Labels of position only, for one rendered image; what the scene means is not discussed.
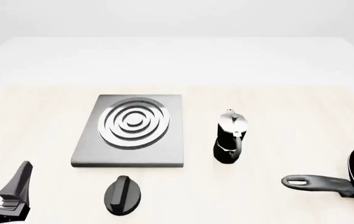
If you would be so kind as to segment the flat stove plate with rings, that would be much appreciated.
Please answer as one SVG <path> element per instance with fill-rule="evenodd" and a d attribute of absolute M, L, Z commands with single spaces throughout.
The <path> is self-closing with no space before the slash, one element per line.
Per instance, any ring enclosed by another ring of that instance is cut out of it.
<path fill-rule="evenodd" d="M 73 167 L 183 167 L 182 95 L 99 95 Z"/>

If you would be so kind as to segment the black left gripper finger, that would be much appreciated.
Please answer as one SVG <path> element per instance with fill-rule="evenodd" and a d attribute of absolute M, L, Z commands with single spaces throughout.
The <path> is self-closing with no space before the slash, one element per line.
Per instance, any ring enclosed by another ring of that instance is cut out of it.
<path fill-rule="evenodd" d="M 29 184 L 33 165 L 24 161 L 12 179 L 0 190 L 3 203 L 30 203 Z"/>

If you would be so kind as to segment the black moka pot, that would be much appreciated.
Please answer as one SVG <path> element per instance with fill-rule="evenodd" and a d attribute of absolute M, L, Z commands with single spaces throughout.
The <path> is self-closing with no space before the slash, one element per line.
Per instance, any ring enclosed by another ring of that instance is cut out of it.
<path fill-rule="evenodd" d="M 213 156 L 222 164 L 234 164 L 242 152 L 243 138 L 248 131 L 248 121 L 243 115 L 228 109 L 220 115 L 217 125 Z"/>

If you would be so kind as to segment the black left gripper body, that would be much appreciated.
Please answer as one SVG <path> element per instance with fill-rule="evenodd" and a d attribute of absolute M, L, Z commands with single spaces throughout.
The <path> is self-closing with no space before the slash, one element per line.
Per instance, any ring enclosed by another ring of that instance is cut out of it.
<path fill-rule="evenodd" d="M 29 197 L 21 200 L 4 200 L 0 205 L 0 223 L 24 222 L 30 212 Z"/>

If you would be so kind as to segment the round black stove knob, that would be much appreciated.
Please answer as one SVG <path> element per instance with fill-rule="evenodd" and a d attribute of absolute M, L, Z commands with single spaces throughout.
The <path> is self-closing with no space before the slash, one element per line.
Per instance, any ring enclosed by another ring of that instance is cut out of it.
<path fill-rule="evenodd" d="M 139 184 L 130 177 L 121 175 L 106 189 L 104 204 L 110 214 L 125 216 L 138 207 L 141 195 Z"/>

